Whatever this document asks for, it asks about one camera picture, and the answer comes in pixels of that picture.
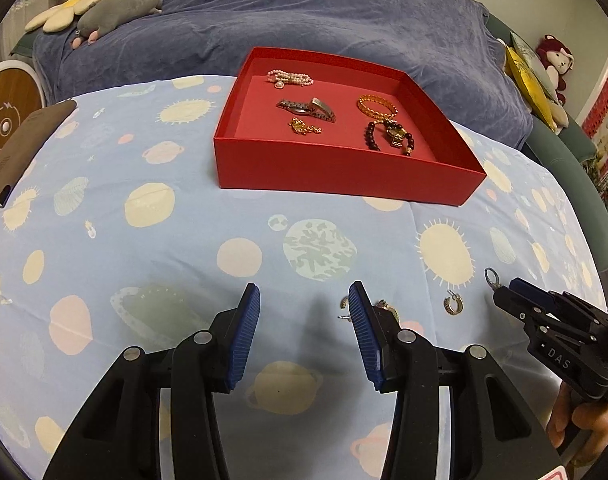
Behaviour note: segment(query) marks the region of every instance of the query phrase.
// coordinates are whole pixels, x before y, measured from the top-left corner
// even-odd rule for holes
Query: pearl bracelet
[[[284,88],[284,85],[309,86],[313,80],[307,74],[295,74],[284,70],[271,70],[267,75],[268,81],[275,83],[275,88]]]

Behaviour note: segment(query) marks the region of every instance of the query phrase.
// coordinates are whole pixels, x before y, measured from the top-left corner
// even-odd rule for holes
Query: red and white stuffed bear
[[[536,50],[546,73],[556,89],[556,95],[562,106],[566,103],[566,98],[559,92],[566,89],[566,82],[562,76],[573,68],[575,57],[567,47],[555,36],[547,34],[540,41]]]

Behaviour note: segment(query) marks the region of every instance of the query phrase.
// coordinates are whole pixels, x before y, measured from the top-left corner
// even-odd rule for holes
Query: gray plush toy
[[[71,46],[77,48],[88,38],[95,43],[120,25],[148,14],[159,14],[162,0],[101,0],[78,21],[76,38]]]

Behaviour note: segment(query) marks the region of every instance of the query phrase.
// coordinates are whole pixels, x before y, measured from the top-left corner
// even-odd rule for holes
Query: blue blanket
[[[356,57],[407,72],[446,116],[520,148],[532,118],[472,0],[164,0],[164,12],[73,51],[74,27],[34,45],[50,101],[192,74],[237,75],[253,46]]]

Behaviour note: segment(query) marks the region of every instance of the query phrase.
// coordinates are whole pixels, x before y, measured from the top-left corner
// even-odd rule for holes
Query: human hand
[[[582,467],[596,460],[608,446],[608,402],[585,402],[572,410],[571,392],[568,384],[560,385],[546,433],[557,449],[564,442],[569,422],[572,421],[580,430],[591,430],[593,433],[586,444],[572,459],[573,465]]]

